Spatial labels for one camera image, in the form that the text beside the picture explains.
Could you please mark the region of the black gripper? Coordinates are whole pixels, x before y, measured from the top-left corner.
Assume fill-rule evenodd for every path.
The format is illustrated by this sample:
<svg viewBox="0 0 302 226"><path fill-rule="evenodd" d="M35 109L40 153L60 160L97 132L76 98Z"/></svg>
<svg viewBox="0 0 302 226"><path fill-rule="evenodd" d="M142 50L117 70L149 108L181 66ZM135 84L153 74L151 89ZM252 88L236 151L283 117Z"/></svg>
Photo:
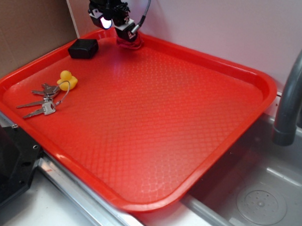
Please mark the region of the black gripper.
<svg viewBox="0 0 302 226"><path fill-rule="evenodd" d="M138 33L132 33L134 22L129 22L130 9L126 2L121 0L88 0L88 14L97 27L115 26L116 34L126 42L137 39Z"/></svg>

